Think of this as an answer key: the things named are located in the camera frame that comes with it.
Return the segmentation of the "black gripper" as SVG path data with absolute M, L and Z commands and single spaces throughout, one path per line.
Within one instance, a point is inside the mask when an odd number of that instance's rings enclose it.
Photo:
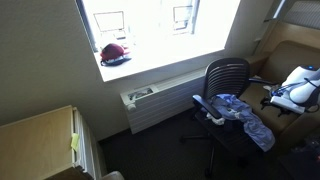
M 263 97 L 262 100 L 260 101 L 260 105 L 261 105 L 261 109 L 264 109 L 265 107 L 268 107 L 268 106 L 278 109 L 279 110 L 278 117 L 282 115 L 291 114 L 290 110 L 280 107 L 279 105 L 272 104 L 270 97 Z

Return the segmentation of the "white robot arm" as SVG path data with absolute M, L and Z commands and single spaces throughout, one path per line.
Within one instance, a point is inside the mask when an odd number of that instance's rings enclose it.
M 314 113 L 319 110 L 320 69 L 312 65 L 296 67 L 281 84 L 265 86 L 269 91 L 260 104 L 262 109 L 273 106 L 279 115 Z

